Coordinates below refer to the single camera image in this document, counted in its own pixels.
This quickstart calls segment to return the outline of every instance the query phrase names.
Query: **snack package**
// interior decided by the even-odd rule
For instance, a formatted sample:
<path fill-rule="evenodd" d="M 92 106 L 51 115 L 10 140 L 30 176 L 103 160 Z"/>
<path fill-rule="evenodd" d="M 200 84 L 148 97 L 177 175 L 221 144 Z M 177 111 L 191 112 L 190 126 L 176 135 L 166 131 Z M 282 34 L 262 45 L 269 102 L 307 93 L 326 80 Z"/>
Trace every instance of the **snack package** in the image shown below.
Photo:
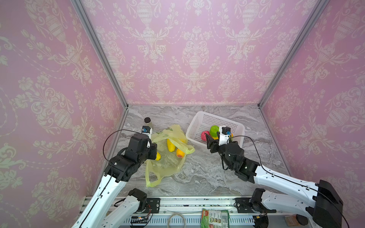
<path fill-rule="evenodd" d="M 200 228 L 229 228 L 228 211 L 203 209 Z"/>

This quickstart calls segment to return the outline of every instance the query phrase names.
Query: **red fruit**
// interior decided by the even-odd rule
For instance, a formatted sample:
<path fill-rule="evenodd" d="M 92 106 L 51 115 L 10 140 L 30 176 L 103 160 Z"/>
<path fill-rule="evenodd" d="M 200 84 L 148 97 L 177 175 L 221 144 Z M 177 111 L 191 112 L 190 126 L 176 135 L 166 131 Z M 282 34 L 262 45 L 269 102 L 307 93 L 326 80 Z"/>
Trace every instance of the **red fruit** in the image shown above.
<path fill-rule="evenodd" d="M 207 137 L 205 136 L 205 134 L 210 135 L 209 131 L 203 131 L 200 136 L 203 141 L 207 141 Z"/>

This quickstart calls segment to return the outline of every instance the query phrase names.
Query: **pink damask wallpaper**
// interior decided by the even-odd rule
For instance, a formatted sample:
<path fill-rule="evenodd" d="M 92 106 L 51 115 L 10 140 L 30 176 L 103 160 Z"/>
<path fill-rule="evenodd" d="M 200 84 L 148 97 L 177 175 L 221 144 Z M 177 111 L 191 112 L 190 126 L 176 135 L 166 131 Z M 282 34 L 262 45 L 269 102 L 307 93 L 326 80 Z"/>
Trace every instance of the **pink damask wallpaper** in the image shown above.
<path fill-rule="evenodd" d="M 129 104 L 257 104 L 316 0 L 82 2 Z"/>
<path fill-rule="evenodd" d="M 330 1 L 264 106 L 293 175 L 330 182 L 351 227 L 365 216 L 364 57 L 365 1 Z"/>
<path fill-rule="evenodd" d="M 1 1 L 0 72 L 0 227 L 70 227 L 123 110 L 71 2 Z"/>

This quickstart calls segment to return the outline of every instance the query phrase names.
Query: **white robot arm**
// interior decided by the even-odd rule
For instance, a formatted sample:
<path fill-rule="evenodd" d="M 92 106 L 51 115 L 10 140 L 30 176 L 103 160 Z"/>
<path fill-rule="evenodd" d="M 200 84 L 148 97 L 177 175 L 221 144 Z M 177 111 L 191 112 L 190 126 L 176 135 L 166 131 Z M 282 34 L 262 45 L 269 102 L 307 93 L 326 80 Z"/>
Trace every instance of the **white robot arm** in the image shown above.
<path fill-rule="evenodd" d="M 131 214 L 146 209 L 147 194 L 133 189 L 123 203 L 105 217 L 115 197 L 141 164 L 146 159 L 156 159 L 157 145 L 151 142 L 151 131 L 150 127 L 143 126 L 142 133 L 135 133 L 128 147 L 110 159 L 96 193 L 72 228 L 119 227 Z"/>
<path fill-rule="evenodd" d="M 298 211 L 296 207 L 301 207 L 302 209 L 299 210 L 302 211 L 301 214 L 309 214 L 319 226 L 341 228 L 343 202 L 330 183 L 323 180 L 314 183 L 296 179 L 244 157 L 245 151 L 230 137 L 230 127 L 219 127 L 217 135 L 219 138 L 215 140 L 206 134 L 207 148 L 211 153 L 219 153 L 222 165 L 224 162 L 227 165 L 226 169 L 234 170 L 239 179 L 265 185 L 288 194 L 298 202 L 289 212 Z M 273 204 L 272 198 L 265 198 L 264 189 L 261 192 L 257 190 L 250 200 L 256 211 L 262 212 L 278 207 L 279 204 Z"/>

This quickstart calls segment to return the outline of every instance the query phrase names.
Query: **green apple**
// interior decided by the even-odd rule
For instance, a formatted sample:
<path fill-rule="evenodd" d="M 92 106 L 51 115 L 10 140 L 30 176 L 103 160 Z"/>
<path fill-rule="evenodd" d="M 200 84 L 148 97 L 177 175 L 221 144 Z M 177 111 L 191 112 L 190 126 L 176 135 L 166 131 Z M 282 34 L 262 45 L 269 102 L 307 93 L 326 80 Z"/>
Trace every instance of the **green apple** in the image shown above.
<path fill-rule="evenodd" d="M 212 136 L 213 138 L 218 137 L 217 136 L 217 131 L 219 131 L 219 126 L 217 126 L 217 125 L 211 126 L 210 130 L 209 130 L 210 136 Z"/>

